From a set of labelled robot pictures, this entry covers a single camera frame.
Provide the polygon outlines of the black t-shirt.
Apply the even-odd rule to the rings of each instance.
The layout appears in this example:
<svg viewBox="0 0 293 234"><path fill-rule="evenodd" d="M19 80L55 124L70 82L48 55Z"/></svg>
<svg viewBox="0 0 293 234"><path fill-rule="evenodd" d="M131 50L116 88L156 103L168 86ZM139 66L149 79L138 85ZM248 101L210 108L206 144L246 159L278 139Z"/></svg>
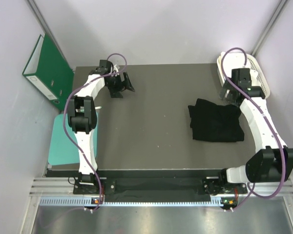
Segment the black t-shirt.
<svg viewBox="0 0 293 234"><path fill-rule="evenodd" d="M241 110L234 105L217 105L197 99L188 106L192 139L205 142L241 142L245 139L239 122Z"/></svg>

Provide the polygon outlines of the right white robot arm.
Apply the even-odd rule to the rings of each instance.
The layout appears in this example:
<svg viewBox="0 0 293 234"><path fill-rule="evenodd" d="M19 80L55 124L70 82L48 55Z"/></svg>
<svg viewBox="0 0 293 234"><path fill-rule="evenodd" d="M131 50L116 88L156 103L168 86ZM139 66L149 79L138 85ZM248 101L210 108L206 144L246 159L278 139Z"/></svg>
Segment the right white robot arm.
<svg viewBox="0 0 293 234"><path fill-rule="evenodd" d="M249 81L237 86L226 80L222 83L220 98L234 104L245 116L255 143L255 154L244 165L222 169L219 189L229 193L236 184L279 182L273 193L278 194L293 169L293 148L279 136L262 88L251 86Z"/></svg>

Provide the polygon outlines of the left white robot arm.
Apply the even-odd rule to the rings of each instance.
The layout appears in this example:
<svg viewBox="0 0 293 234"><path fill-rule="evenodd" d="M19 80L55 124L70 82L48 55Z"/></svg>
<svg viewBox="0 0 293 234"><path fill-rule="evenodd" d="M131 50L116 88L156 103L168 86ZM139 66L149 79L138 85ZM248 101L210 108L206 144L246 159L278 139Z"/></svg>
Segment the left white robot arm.
<svg viewBox="0 0 293 234"><path fill-rule="evenodd" d="M107 87L112 98L122 98L121 92L135 89L131 84L127 72L108 74L101 77L97 72L89 74L86 83L78 89L68 101L66 114L69 127L75 140L69 138L77 146L79 152L79 174L75 182L75 194L103 193L102 184L97 174L98 165L95 159L96 146L94 138L97 131L98 117L94 99L104 87Z"/></svg>

